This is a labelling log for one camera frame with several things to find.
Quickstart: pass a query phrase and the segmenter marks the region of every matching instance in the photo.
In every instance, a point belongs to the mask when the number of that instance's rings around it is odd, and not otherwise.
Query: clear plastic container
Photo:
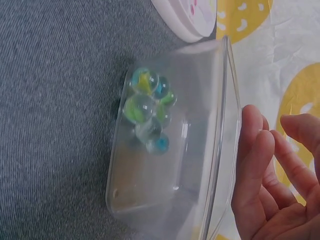
[[[141,99],[131,101],[137,94],[137,69],[141,74],[150,71],[148,86],[157,84],[156,75],[169,82],[176,102],[166,108],[170,112],[166,127],[149,128],[158,124],[156,120],[141,127],[146,118],[140,114],[155,116],[158,99],[155,106],[143,100],[146,103],[139,105],[143,111],[130,112],[130,104]],[[153,99],[152,91],[145,95]],[[130,227],[160,240],[213,239],[230,204],[240,127],[228,37],[137,62],[126,75],[117,116],[106,188],[108,209]],[[141,134],[145,129],[151,130]],[[150,151],[149,143],[160,132],[169,144],[159,154]]]

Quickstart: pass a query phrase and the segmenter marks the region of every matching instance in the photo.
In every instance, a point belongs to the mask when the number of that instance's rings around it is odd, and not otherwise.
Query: blue marble
[[[159,138],[148,141],[145,147],[150,154],[165,154],[169,150],[169,138],[162,132]]]
[[[170,91],[170,84],[166,77],[159,78],[159,84],[153,93],[153,97],[157,100],[163,99]]]

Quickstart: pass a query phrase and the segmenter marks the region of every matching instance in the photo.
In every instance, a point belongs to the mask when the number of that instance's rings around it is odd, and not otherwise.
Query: plastic lid
[[[217,0],[151,0],[160,16],[182,40],[192,43],[213,32]]]
[[[115,128],[111,213],[161,240],[214,237],[231,197],[240,116],[228,38],[137,62]]]

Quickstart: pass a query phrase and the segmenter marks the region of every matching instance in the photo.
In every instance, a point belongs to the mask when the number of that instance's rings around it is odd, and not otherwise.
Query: white plastic object
[[[164,22],[187,43],[194,43],[213,32],[217,0],[151,0]]]
[[[123,114],[130,79],[147,68],[170,82],[176,102],[165,154],[150,154]],[[230,203],[241,107],[230,41],[202,42],[137,62],[126,75],[111,152],[106,205],[160,240],[211,240]]]

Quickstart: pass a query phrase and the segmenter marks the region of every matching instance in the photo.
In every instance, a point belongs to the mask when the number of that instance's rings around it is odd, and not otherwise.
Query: finger
[[[261,186],[259,197],[264,209],[265,219],[269,221],[274,215],[279,212],[278,205],[275,199],[263,186]]]
[[[307,222],[306,208],[299,203],[279,211],[253,237],[253,240],[275,239]]]
[[[263,121],[262,129],[269,131],[269,123],[268,123],[268,120],[267,120],[266,117],[263,116],[263,115],[262,115],[262,121]]]
[[[260,111],[253,105],[247,105],[242,110],[242,126],[239,137],[237,153],[237,174],[238,165],[250,152],[259,131],[263,128],[263,118]]]
[[[320,215],[317,215],[306,224],[302,224],[292,230],[284,232],[275,238],[275,240],[318,240],[320,236]]]
[[[301,161],[291,145],[277,131],[272,130],[275,140],[275,156],[283,167],[288,179],[299,194],[307,200],[319,183],[315,174]]]
[[[279,182],[273,160],[269,163],[264,173],[262,185],[274,198],[280,210],[297,203],[297,200],[290,189],[283,183]]]
[[[286,134],[302,143],[314,157],[315,174],[320,181],[320,119],[310,114],[282,116]]]
[[[231,206],[239,234],[243,239],[251,239],[266,222],[260,189],[274,150],[275,140],[272,134],[262,130],[256,137],[251,151],[238,167]]]

